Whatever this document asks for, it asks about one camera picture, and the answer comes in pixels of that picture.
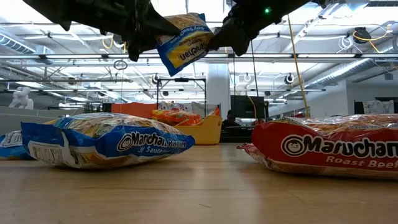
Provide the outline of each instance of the ceiling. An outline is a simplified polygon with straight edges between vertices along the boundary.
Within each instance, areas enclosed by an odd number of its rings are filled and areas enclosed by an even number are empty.
[[[123,46],[118,47],[113,44],[110,49],[107,49],[102,38],[104,38],[98,29],[84,26],[81,24],[74,24],[71,26],[69,32],[64,31],[60,26],[51,23],[44,16],[26,5],[22,0],[7,1],[0,0],[3,4],[0,7],[0,29],[14,34],[17,38],[25,40],[29,44],[37,44],[48,47],[53,50],[55,54],[120,54],[123,53]],[[204,12],[208,26],[220,26],[221,21],[229,11],[228,4],[225,0],[152,0],[154,7],[163,16],[170,16],[174,14],[185,14],[188,12]],[[290,14],[292,21],[293,36],[298,34],[306,27],[306,33],[302,35],[296,43],[297,53],[356,53],[360,51],[367,51],[372,49],[372,46],[367,44],[343,42],[348,47],[342,46],[344,36],[349,32],[352,33],[355,27],[366,27],[371,33],[372,37],[381,37],[386,34],[387,25],[389,27],[385,38],[374,41],[377,46],[380,43],[396,36],[398,32],[398,24],[396,18],[396,7],[361,7],[352,10],[350,5],[343,6],[333,14],[330,14],[326,19],[317,19],[319,12],[322,10],[320,6],[314,3],[308,3],[300,9]],[[285,18],[282,18],[280,24],[274,24],[263,29],[258,38],[253,40],[253,50],[248,49],[248,53],[291,53],[292,48],[288,47],[291,43],[288,37],[289,26]],[[104,39],[106,45],[111,44],[111,36]],[[232,49],[219,49],[219,53],[232,53]],[[156,50],[151,50],[149,53],[157,53]],[[7,47],[0,46],[0,54],[17,54],[17,52],[10,50]],[[66,63],[67,60],[56,60],[56,62]],[[98,60],[85,60],[84,62],[98,62]],[[16,65],[21,65],[18,60],[12,61]],[[309,81],[316,75],[324,72],[330,68],[333,63],[314,63],[314,62],[300,62],[298,64],[299,71],[305,81]],[[257,81],[259,88],[290,88],[284,84],[286,75],[296,74],[296,67],[293,62],[262,62],[256,60],[255,63],[236,62],[234,65],[228,62],[229,72],[231,74],[231,85],[234,85],[233,75],[235,74],[235,84],[241,88],[254,88],[254,68],[257,73]],[[122,82],[100,82],[101,88],[153,88],[151,78],[154,74],[158,74],[163,78],[170,78],[167,69],[162,65],[160,59],[140,60],[134,66],[128,66],[123,72],[118,72],[112,66],[105,67],[100,65],[93,65],[90,67],[47,67],[47,72],[53,74],[52,78],[87,78],[87,79],[110,79],[128,78],[133,80],[132,83]],[[27,67],[26,69],[44,75],[44,67]],[[383,68],[377,67],[370,73],[380,72]],[[208,62],[197,62],[189,65],[175,77],[197,78],[207,76]],[[369,82],[381,82],[381,77],[371,78],[366,80]],[[63,84],[63,88],[85,88],[78,83],[74,86]],[[170,88],[197,88],[200,87],[196,83],[173,83],[168,86]],[[199,98],[203,96],[201,91],[192,92],[176,92],[170,93],[169,98]],[[130,92],[124,93],[123,98],[127,101],[153,101],[150,94],[144,92]]]

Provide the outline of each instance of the desk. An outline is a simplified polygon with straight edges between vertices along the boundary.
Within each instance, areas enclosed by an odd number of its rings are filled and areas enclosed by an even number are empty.
[[[398,182],[269,171],[235,144],[135,167],[0,161],[0,223],[395,223]]]

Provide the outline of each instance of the ceiling duct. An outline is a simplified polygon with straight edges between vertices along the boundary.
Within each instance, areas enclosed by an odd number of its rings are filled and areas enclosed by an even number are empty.
[[[377,46],[377,49],[383,54],[398,54],[398,37],[394,37],[390,40],[385,41]],[[368,50],[364,54],[376,54],[376,50]],[[333,67],[315,77],[313,82],[305,85],[306,88],[315,86],[326,86],[331,83],[336,83],[340,80],[344,80],[352,75],[356,75],[360,72],[368,70],[376,66],[373,59],[366,58],[360,59],[351,63],[344,63]]]
[[[19,52],[21,54],[39,54],[39,55],[54,54],[54,51],[49,49],[48,47],[28,43],[18,38],[14,34],[10,34],[4,29],[0,29],[0,45],[15,50],[16,52]],[[49,59],[37,59],[35,61],[40,63],[45,63],[47,65],[53,63],[53,60]]]

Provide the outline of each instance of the yellow container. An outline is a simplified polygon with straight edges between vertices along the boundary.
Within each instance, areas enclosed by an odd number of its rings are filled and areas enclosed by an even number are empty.
[[[213,145],[220,142],[222,122],[220,116],[209,115],[198,125],[174,127],[186,135],[191,135],[196,145]]]

